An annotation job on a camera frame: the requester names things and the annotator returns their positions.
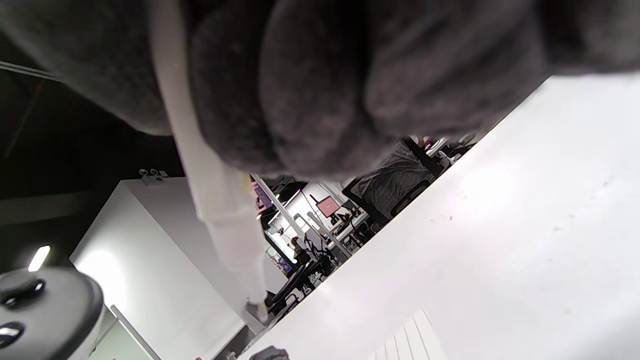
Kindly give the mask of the person's left hand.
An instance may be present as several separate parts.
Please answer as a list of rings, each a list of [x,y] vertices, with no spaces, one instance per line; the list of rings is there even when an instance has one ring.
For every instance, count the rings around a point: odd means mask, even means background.
[[[268,346],[250,356],[249,360],[289,360],[286,350],[275,346]]]

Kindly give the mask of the person's right hand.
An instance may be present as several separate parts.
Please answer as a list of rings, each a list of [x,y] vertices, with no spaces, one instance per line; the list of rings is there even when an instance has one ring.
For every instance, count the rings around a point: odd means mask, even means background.
[[[553,75],[639,69],[637,0],[176,0],[199,132],[247,173],[343,180],[484,132]]]

